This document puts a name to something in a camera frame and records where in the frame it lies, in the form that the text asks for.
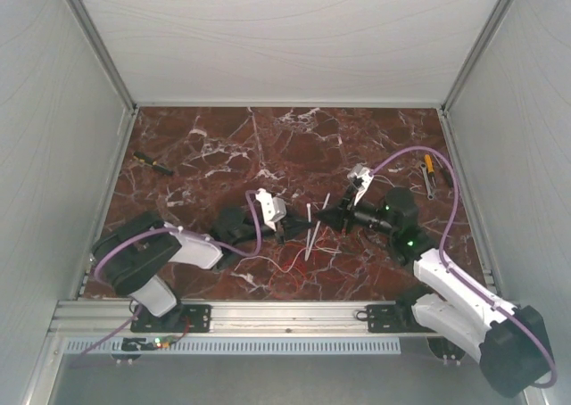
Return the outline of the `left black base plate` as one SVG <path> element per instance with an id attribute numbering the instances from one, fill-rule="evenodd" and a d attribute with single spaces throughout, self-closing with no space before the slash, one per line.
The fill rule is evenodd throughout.
<path id="1" fill-rule="evenodd" d="M 154 316 L 147 308 L 138 305 L 137 318 L 131 323 L 134 333 L 209 333 L 212 306 L 208 304 L 180 303 L 161 317 Z"/>

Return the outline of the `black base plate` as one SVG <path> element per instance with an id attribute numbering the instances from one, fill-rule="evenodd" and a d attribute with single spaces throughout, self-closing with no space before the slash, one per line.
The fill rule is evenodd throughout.
<path id="1" fill-rule="evenodd" d="M 131 323 L 134 333 L 209 333 L 212 306 L 208 304 L 180 303 L 161 317 L 154 316 L 147 308 L 138 305 L 137 318 Z"/>
<path id="2" fill-rule="evenodd" d="M 368 331 L 376 334 L 425 333 L 412 315 L 410 306 L 403 304 L 371 304 L 365 309 Z"/>

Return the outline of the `long white zip tie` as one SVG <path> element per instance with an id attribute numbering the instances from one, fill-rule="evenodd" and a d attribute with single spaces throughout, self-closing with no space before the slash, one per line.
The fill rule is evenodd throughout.
<path id="1" fill-rule="evenodd" d="M 322 210 L 324 210 L 324 209 L 327 207 L 327 205 L 328 205 L 328 203 L 329 203 L 330 196 L 331 196 L 331 194 L 330 194 L 330 193 L 327 193 L 326 198 L 325 198 L 325 200 L 324 200 L 324 202 L 323 202 L 323 204 L 322 204 L 322 207 L 321 207 Z M 307 261 L 307 260 L 309 259 L 309 257 L 310 257 L 310 253 L 311 253 L 311 250 L 312 250 L 312 246 L 313 246 L 313 244 L 315 243 L 316 235 L 317 235 L 317 231 L 318 231 L 318 229 L 319 229 L 319 226 L 320 226 L 320 222 L 317 221 L 317 223 L 315 224 L 315 226 L 312 227 L 312 228 L 310 228 L 310 229 L 307 231 L 308 234 L 307 234 L 306 248 L 305 248 L 305 254 L 304 254 L 304 260 L 305 260 L 305 261 Z"/>

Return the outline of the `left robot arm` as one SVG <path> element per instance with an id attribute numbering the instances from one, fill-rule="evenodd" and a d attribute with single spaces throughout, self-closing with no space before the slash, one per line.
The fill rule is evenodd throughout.
<path id="1" fill-rule="evenodd" d="M 147 211 L 96 241 L 91 248 L 95 279 L 121 297 L 141 303 L 152 322 L 164 332 L 178 329 L 184 311 L 170 287 L 158 276 L 169 263 L 202 270 L 224 269 L 238 258 L 252 255 L 237 246 L 265 238 L 281 244 L 312 228 L 312 223 L 286 207 L 264 207 L 246 215 L 236 206 L 223 209 L 206 235 L 175 227 L 158 213 Z"/>

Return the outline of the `aluminium front rail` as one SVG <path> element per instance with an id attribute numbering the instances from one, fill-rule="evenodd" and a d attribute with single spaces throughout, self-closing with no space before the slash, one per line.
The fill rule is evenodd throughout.
<path id="1" fill-rule="evenodd" d="M 354 314 L 359 301 L 206 301 L 213 336 L 364 336 L 367 325 Z M 109 334 L 131 317 L 128 300 L 60 301 L 48 327 L 51 334 Z"/>

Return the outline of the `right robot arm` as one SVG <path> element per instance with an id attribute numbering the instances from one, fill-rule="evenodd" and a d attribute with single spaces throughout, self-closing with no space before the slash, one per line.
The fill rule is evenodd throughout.
<path id="1" fill-rule="evenodd" d="M 468 275 L 418 224 L 418 213 L 407 188 L 391 189 L 378 205 L 358 200 L 349 188 L 316 217 L 340 233 L 358 226 L 386 236 L 393 261 L 429 287 L 395 308 L 399 328 L 411 332 L 422 326 L 460 347 L 506 398 L 530 386 L 553 386 L 557 368 L 542 315 L 502 299 Z"/>

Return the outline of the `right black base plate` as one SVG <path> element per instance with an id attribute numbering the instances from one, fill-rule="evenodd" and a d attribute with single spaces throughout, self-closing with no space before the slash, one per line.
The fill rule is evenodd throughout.
<path id="1" fill-rule="evenodd" d="M 425 333 L 412 315 L 410 306 L 403 304 L 371 304 L 365 309 L 368 331 L 376 334 Z"/>

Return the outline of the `silver wrench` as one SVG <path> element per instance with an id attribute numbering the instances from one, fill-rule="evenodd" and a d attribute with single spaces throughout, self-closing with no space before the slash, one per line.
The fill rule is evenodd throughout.
<path id="1" fill-rule="evenodd" d="M 426 196 L 427 199 L 432 201 L 434 199 L 434 189 L 432 187 L 432 184 L 430 182 L 430 178 L 428 176 L 428 170 L 427 170 L 427 166 L 425 165 L 424 162 L 420 163 L 420 168 L 423 174 L 423 179 L 425 182 L 425 187 L 426 187 Z"/>

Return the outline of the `yellow handled screwdriver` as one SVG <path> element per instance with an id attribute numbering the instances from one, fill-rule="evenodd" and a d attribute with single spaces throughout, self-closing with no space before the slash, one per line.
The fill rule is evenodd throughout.
<path id="1" fill-rule="evenodd" d="M 424 161 L 425 161 L 427 172 L 429 174 L 434 174 L 434 164 L 432 161 L 432 157 L 429 154 L 426 154 L 424 156 Z"/>

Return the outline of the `small circuit board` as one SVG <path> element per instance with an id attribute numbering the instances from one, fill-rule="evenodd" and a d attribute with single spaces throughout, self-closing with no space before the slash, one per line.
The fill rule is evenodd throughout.
<path id="1" fill-rule="evenodd" d="M 152 341 L 154 349 L 166 349 L 176 343 L 178 338 L 175 335 L 155 337 Z"/>

